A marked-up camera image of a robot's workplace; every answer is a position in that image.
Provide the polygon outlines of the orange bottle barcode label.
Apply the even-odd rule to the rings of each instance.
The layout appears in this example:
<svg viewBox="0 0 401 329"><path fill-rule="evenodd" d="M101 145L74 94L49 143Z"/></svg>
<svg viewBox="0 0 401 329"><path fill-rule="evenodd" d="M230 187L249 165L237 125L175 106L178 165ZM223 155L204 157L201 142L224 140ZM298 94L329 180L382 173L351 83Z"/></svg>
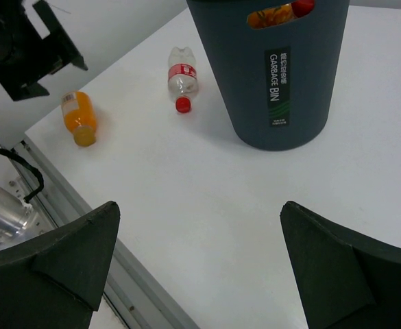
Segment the orange bottle barcode label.
<svg viewBox="0 0 401 329"><path fill-rule="evenodd" d="M90 97L82 91L65 94L61 110L66 129L73 135L75 144L88 147L97 141L97 116Z"/></svg>

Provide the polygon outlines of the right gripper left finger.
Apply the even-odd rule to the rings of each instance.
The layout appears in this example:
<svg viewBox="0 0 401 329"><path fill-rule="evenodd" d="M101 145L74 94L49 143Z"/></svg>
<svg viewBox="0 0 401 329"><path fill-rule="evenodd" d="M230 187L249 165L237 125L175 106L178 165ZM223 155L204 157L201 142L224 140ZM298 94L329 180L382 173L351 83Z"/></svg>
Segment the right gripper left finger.
<svg viewBox="0 0 401 329"><path fill-rule="evenodd" d="M88 328L104 292L120 223L107 202L0 251L0 328Z"/></svg>

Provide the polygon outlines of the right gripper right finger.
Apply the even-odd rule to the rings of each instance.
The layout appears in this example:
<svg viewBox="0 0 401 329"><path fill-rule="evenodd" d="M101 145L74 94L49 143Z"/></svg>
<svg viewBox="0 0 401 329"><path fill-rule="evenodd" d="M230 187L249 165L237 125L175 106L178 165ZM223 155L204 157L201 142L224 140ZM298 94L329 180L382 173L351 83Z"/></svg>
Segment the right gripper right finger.
<svg viewBox="0 0 401 329"><path fill-rule="evenodd" d="M401 328L401 248L292 201L280 222L309 328Z"/></svg>

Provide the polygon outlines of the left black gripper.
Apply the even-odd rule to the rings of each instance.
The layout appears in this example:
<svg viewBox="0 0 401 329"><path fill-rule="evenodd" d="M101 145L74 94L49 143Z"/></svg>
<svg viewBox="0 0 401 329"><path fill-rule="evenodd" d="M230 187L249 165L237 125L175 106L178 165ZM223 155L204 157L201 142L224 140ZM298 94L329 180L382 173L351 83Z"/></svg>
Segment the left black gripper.
<svg viewBox="0 0 401 329"><path fill-rule="evenodd" d="M45 97L39 81L68 64L87 71L82 54L46 1L33 5L49 30L41 37L22 1L0 1L0 85L13 101Z"/></svg>

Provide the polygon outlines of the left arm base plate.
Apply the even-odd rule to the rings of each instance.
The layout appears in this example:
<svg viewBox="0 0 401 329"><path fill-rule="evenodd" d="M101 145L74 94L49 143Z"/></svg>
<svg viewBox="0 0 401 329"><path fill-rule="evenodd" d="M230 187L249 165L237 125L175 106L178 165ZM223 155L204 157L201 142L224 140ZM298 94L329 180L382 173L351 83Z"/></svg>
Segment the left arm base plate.
<svg viewBox="0 0 401 329"><path fill-rule="evenodd" d="M0 145L0 251L58 227L38 198L44 187L39 169Z"/></svg>

